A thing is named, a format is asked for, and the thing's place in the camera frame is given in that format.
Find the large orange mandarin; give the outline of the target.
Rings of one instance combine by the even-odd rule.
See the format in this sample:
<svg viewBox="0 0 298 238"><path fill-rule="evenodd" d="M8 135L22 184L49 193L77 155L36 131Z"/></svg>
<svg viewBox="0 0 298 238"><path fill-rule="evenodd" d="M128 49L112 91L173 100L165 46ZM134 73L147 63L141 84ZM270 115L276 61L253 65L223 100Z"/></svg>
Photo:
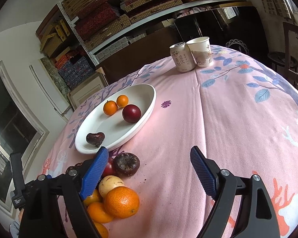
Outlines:
<svg viewBox="0 0 298 238"><path fill-rule="evenodd" d="M107 213L115 218L125 219L135 215L140 206L138 194L125 186L115 187L109 191L104 200Z"/></svg>

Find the large dark mangosteen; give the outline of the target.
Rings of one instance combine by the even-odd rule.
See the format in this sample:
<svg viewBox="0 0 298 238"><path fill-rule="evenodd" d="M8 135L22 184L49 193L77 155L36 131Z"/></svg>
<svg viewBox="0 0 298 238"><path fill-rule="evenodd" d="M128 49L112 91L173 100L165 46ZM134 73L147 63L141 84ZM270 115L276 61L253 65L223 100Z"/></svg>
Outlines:
<svg viewBox="0 0 298 238"><path fill-rule="evenodd" d="M113 159L116 174L120 177L133 176L140 167L139 158L132 153L122 153Z"/></svg>

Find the orange kumquat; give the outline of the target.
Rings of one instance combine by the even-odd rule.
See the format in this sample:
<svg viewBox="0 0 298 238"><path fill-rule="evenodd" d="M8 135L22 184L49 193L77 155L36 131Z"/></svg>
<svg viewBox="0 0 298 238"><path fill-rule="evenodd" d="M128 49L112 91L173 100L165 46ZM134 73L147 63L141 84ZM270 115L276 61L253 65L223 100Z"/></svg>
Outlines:
<svg viewBox="0 0 298 238"><path fill-rule="evenodd" d="M92 202L88 206L88 213L94 222L105 224L111 222L114 217L107 213L102 202Z"/></svg>
<svg viewBox="0 0 298 238"><path fill-rule="evenodd" d="M95 225L96 229L98 230L101 238L108 238L109 237L109 232L103 224L100 224L98 222L94 222L94 225Z"/></svg>
<svg viewBox="0 0 298 238"><path fill-rule="evenodd" d="M84 200L84 204L86 207L88 207L91 203L93 202L102 202L102 196L99 193L97 189L95 189L92 193L92 195L87 196L86 199Z"/></svg>

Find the yellow round fruit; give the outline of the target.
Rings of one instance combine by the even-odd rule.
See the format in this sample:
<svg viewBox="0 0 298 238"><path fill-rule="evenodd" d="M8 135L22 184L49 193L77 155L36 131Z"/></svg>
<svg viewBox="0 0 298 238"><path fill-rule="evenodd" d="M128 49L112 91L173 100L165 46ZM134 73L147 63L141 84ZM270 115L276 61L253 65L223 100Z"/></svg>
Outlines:
<svg viewBox="0 0 298 238"><path fill-rule="evenodd" d="M98 185L98 191L100 195L105 198L107 193L116 187L125 186L122 179L117 176L109 175L105 176Z"/></svg>

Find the white oval plate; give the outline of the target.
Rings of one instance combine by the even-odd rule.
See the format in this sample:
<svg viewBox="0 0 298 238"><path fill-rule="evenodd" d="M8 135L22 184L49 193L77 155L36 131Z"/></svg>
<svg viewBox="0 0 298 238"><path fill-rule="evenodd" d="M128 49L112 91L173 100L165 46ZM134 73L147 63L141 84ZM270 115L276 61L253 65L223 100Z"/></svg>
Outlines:
<svg viewBox="0 0 298 238"><path fill-rule="evenodd" d="M137 123L127 123L123 119L121 109L112 116L108 116L103 112L103 106L106 101L112 101L120 95L126 95L131 104L140 108L141 118ZM86 155L93 155L98 152L98 148L86 141L86 136L89 133L104 133L105 139L102 146L109 151L122 146L133 138L146 124L153 112L156 97L157 93L155 88L146 83L129 86L111 95L96 106L81 124L75 137L75 147L77 151Z"/></svg>

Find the pink patterned tablecloth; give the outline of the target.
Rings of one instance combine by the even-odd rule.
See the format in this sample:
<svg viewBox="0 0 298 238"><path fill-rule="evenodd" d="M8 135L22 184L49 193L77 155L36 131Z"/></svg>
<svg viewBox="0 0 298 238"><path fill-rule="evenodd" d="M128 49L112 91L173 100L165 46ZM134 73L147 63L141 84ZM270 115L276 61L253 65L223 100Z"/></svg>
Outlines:
<svg viewBox="0 0 298 238"><path fill-rule="evenodd" d="M58 176L86 160L74 139L102 101L128 86L148 83L157 99L143 128L113 155L140 159L126 186L140 198L138 213L107 224L110 237L196 237L213 201L206 196L189 153L236 176L262 178L280 235L298 225L298 90L281 75L232 49L212 46L214 65L187 73L171 57L143 66L88 98L74 112L42 167Z"/></svg>

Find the small orange on plate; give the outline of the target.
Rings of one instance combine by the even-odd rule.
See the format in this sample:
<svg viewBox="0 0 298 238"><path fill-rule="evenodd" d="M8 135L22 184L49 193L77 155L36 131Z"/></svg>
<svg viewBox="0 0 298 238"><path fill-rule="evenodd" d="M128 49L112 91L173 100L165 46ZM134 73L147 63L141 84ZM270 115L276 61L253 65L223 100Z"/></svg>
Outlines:
<svg viewBox="0 0 298 238"><path fill-rule="evenodd" d="M120 108L124 108L129 103L129 98L126 95L120 95L116 99L116 104Z"/></svg>
<svg viewBox="0 0 298 238"><path fill-rule="evenodd" d="M107 101L103 106L103 112L108 116L115 114L117 110L118 105L115 101Z"/></svg>

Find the dark red plum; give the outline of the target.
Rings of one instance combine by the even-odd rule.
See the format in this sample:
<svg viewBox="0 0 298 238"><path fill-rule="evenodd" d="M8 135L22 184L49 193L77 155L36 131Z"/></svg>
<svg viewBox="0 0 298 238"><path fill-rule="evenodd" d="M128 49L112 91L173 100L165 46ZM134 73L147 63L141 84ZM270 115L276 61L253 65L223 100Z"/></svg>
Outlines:
<svg viewBox="0 0 298 238"><path fill-rule="evenodd" d="M129 104L123 108L122 116L127 123L136 123L141 118L141 110L138 106Z"/></svg>

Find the framed picture leaning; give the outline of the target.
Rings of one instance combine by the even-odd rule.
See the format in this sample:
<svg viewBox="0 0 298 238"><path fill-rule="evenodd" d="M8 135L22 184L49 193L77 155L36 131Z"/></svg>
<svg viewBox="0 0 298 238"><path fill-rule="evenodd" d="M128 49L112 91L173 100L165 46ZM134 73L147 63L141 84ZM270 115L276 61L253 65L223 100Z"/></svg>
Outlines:
<svg viewBox="0 0 298 238"><path fill-rule="evenodd" d="M99 67L95 73L67 94L71 106L76 110L86 99L106 86L108 86L108 82L105 72L102 67Z"/></svg>

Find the white beverage can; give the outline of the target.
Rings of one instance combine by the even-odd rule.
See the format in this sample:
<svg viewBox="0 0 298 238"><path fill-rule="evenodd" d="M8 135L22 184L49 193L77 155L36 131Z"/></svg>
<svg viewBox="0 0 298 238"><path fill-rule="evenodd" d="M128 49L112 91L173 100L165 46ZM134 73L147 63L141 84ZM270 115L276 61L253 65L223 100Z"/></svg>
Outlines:
<svg viewBox="0 0 298 238"><path fill-rule="evenodd" d="M176 69L186 73L196 67L192 53L185 42L178 42L169 47L170 55L175 63Z"/></svg>

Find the white paper cup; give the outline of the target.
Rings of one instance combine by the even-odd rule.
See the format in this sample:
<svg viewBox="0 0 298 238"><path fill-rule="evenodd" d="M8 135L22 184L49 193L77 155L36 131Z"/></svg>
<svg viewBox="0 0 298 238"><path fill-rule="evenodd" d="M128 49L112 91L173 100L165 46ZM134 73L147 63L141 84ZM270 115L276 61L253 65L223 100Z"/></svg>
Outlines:
<svg viewBox="0 0 298 238"><path fill-rule="evenodd" d="M202 36L186 42L193 58L200 68L206 68L212 65L212 50L208 36Z"/></svg>

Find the dark wooden cabinet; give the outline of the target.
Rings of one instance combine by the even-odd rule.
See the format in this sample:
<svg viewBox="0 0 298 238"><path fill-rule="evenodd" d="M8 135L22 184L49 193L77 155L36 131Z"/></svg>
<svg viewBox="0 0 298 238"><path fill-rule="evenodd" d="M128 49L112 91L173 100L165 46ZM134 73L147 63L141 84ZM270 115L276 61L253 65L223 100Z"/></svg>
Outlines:
<svg viewBox="0 0 298 238"><path fill-rule="evenodd" d="M114 53L100 63L108 83L170 55L181 41L208 36L212 45L235 49L266 63L269 52L264 27L253 6L211 9L183 16L174 27L165 27Z"/></svg>

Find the metal shelving with boxes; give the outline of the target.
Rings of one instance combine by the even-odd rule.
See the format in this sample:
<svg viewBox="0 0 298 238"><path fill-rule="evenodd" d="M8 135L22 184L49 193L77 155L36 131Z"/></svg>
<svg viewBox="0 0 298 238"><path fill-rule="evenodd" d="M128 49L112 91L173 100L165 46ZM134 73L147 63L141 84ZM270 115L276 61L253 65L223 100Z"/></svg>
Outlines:
<svg viewBox="0 0 298 238"><path fill-rule="evenodd" d="M54 70L75 88L95 71L100 52L132 30L179 10L231 1L245 0L63 0L36 35Z"/></svg>

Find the window frame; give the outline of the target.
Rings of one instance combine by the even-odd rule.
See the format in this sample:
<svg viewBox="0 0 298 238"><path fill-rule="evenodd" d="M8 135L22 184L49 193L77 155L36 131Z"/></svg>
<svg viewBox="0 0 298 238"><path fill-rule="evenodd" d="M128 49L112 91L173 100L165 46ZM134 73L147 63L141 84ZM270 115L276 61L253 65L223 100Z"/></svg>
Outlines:
<svg viewBox="0 0 298 238"><path fill-rule="evenodd" d="M49 131L29 109L0 61L0 213L15 216L11 200L13 178L10 155L19 153L26 168Z"/></svg>

